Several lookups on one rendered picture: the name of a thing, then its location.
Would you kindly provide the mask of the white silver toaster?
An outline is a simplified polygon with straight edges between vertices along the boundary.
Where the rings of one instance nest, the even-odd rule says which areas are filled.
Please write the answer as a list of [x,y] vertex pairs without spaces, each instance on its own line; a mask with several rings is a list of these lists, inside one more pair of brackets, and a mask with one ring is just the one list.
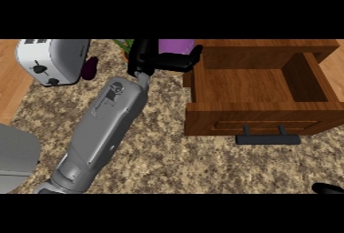
[[80,81],[89,46],[89,39],[21,39],[17,61],[43,86],[74,85]]

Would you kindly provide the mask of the wooden drawer front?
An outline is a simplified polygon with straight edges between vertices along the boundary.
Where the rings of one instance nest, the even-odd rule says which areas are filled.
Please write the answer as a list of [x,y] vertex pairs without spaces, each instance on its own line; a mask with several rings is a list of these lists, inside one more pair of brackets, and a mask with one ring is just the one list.
[[290,135],[315,135],[344,124],[342,102],[228,102],[188,103],[188,136],[278,135],[284,126]]

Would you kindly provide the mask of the brown wooden cabinet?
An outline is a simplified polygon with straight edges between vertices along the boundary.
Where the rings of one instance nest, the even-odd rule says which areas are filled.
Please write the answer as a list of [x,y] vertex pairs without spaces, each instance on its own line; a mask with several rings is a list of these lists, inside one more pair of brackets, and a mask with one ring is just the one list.
[[317,64],[336,52],[336,39],[198,39],[201,62],[194,70],[284,69],[308,59]]

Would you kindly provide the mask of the open wooden drawer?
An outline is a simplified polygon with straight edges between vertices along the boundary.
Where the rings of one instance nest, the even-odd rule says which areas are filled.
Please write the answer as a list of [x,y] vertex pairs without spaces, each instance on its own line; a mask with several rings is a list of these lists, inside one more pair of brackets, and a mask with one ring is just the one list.
[[192,102],[339,102],[312,53],[297,53],[278,69],[207,69],[184,75]]

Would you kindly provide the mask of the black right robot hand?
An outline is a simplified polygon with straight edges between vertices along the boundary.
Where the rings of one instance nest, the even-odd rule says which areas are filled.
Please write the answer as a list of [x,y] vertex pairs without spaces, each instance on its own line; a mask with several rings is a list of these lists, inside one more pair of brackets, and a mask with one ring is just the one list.
[[312,185],[312,190],[318,194],[344,194],[344,189],[342,187],[325,183],[315,183]]

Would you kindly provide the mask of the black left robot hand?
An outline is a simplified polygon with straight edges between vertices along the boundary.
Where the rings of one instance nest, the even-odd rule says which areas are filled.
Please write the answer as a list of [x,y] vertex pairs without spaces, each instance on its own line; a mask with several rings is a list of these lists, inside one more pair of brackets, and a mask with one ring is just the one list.
[[128,73],[153,75],[157,69],[187,73],[201,60],[203,46],[195,45],[188,55],[159,52],[160,39],[136,39],[129,53]]

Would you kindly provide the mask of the dark purple eggplant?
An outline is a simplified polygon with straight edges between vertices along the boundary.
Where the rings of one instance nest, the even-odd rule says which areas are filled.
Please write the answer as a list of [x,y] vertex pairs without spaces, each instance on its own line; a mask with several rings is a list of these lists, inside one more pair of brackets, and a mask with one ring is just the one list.
[[98,58],[92,56],[86,63],[83,64],[82,78],[85,80],[92,80],[98,73]]

